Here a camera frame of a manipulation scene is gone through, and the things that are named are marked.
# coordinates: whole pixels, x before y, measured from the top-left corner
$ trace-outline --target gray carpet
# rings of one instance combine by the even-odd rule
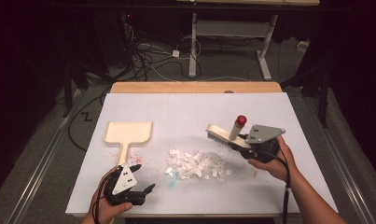
[[[173,49],[161,43],[152,42],[151,44],[168,52]],[[261,73],[253,51],[253,49],[259,49],[260,44],[260,41],[254,40],[243,47],[229,45],[230,49],[223,49],[219,53],[216,53],[214,48],[203,48],[202,56],[198,58],[202,70],[198,80],[217,78],[212,80],[241,81],[241,78],[243,78],[261,81]],[[303,53],[296,50],[297,44],[298,41],[295,39],[285,41],[281,45],[271,44],[266,60],[274,81],[285,81],[295,75],[299,62],[303,57]],[[152,55],[154,62],[167,57],[159,54],[150,55]],[[184,74],[188,73],[188,61],[173,60],[173,62],[181,63]],[[164,63],[153,63],[152,67],[155,68]],[[171,79],[188,81],[188,79],[182,77],[179,63],[167,63],[156,68],[157,72],[154,70],[149,71],[147,80],[164,81]],[[112,74],[120,71],[115,64],[111,64],[110,69]],[[128,77],[133,77],[133,73],[122,79]],[[139,79],[133,78],[131,81],[142,81],[144,78],[144,76]],[[21,210],[21,216],[18,216],[20,219],[17,219],[16,223],[80,222],[81,218],[68,216],[64,211],[85,156],[85,152],[79,147],[88,147],[96,120],[101,112],[100,99],[95,98],[98,98],[109,86],[93,75],[89,75],[89,80],[91,81],[90,87],[86,91],[82,91],[75,98],[74,103],[75,111],[73,115],[77,114],[77,116],[71,123],[70,134],[78,147],[68,137],[68,125],[64,130],[58,131],[61,123],[66,121],[62,117],[63,98],[61,98],[59,103],[43,119],[43,122],[38,125],[31,141],[22,152],[4,186],[0,189],[0,223],[5,223],[7,218],[9,218],[21,195],[27,195],[27,193],[24,194],[24,189],[32,175],[38,173],[35,169],[38,164],[43,163],[41,161],[43,155],[48,155],[46,158],[50,161],[49,166],[42,170],[43,178],[38,179],[38,189],[33,192],[33,199],[23,198],[23,201],[27,203],[26,210]],[[329,95],[327,109],[328,128],[324,130],[314,114],[317,100],[315,98],[303,98],[299,93],[299,88],[288,88],[285,91],[288,92],[300,125],[328,183],[340,214],[348,223],[376,223],[376,173],[351,134],[332,92]],[[58,132],[60,133],[60,139],[54,145],[53,153],[47,154],[49,143],[54,134]],[[356,188],[359,189],[358,192],[361,198],[364,199],[363,205],[369,209],[369,214],[364,212],[363,217],[362,213],[359,212],[361,207],[357,206],[354,200],[350,198],[351,193],[348,191],[348,183],[342,180],[342,174],[337,167],[338,164],[333,159],[332,150],[334,150],[334,147],[342,154],[345,166],[350,171],[348,178],[353,180]],[[122,218],[117,218],[117,223],[122,222],[124,222]],[[281,218],[276,218],[275,223],[281,223]],[[302,222],[301,218],[292,217],[289,219],[289,223]]]

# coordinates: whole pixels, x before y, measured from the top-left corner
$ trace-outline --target desk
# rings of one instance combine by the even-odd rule
[[[319,0],[197,0],[199,3],[232,3],[251,5],[274,5],[274,6],[318,6]],[[222,35],[222,36],[242,36],[242,37],[264,37],[263,47],[257,50],[258,63],[265,80],[272,80],[269,67],[266,63],[266,52],[272,39],[272,32],[275,28],[278,15],[272,15],[269,22],[247,22],[247,21],[200,21],[197,20],[197,13],[193,13],[191,28],[191,48],[188,75],[196,76],[197,35]]]
[[[245,93],[266,88],[273,92]],[[249,127],[243,133],[254,123],[285,128],[284,137],[294,150],[297,165],[337,210],[289,99],[276,83],[116,83],[111,92],[106,96],[67,214],[85,215],[99,180],[117,163],[118,147],[103,140],[106,123],[141,120],[153,121],[152,137],[144,146],[130,148],[128,163],[143,164],[134,174],[137,188],[152,183],[156,187],[143,206],[134,207],[122,214],[124,217],[280,217],[285,183],[253,168],[239,153],[206,136],[209,123],[228,128],[239,114],[248,118],[245,126]],[[168,151],[175,148],[221,155],[232,174],[223,183],[198,177],[171,179],[164,171]],[[299,213],[293,195],[288,210],[290,214]]]

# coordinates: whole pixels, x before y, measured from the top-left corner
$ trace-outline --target shredded paper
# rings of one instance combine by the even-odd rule
[[[222,160],[222,155],[215,152],[204,153],[182,153],[179,149],[170,149],[170,156],[166,158],[169,167],[165,174],[171,178],[190,179],[193,175],[198,178],[210,180],[216,178],[217,181],[225,181],[225,175],[231,175],[231,170],[226,170],[226,163]]]

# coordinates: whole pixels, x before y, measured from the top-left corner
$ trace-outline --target human hand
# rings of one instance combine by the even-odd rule
[[[92,195],[92,198],[91,198],[91,205],[90,205],[90,208],[89,208],[89,212],[88,214],[85,216],[85,218],[83,219],[83,223],[95,223],[94,221],[94,218],[93,218],[93,206],[95,205],[96,201],[97,201],[97,197],[98,197],[98,193],[101,193],[100,194],[100,201],[99,201],[99,204],[98,204],[98,220],[101,224],[108,224],[111,222],[112,218],[123,213],[123,212],[126,212],[126,211],[129,211],[130,209],[132,209],[132,204],[131,203],[121,203],[121,204],[118,204],[118,205],[115,205],[115,206],[112,206],[109,204],[109,202],[104,198],[104,188],[102,189],[101,192],[98,192],[99,189],[100,189],[100,185],[101,183],[104,181],[104,179],[109,175],[111,174],[112,172],[115,172],[117,170],[117,167],[114,167],[112,168],[108,173],[106,173],[103,178],[101,179],[100,181],[100,184],[97,188],[97,190],[95,190],[94,194]]]
[[[287,161],[290,173],[298,172],[298,167],[296,166],[295,159],[293,158],[292,151],[290,150],[289,146],[285,143],[284,138],[279,135],[276,137],[278,144],[280,145],[280,151],[278,152],[278,157],[285,161]],[[248,163],[255,166],[260,170],[268,171],[272,176],[277,179],[286,181],[286,168],[284,165],[279,162],[278,160],[272,160],[267,163],[263,163],[261,161],[257,161],[255,159],[249,159]]]

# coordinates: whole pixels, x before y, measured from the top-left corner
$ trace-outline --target handle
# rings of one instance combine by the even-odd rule
[[[127,162],[127,152],[129,150],[128,144],[121,144],[120,151],[118,153],[118,165],[122,165]]]

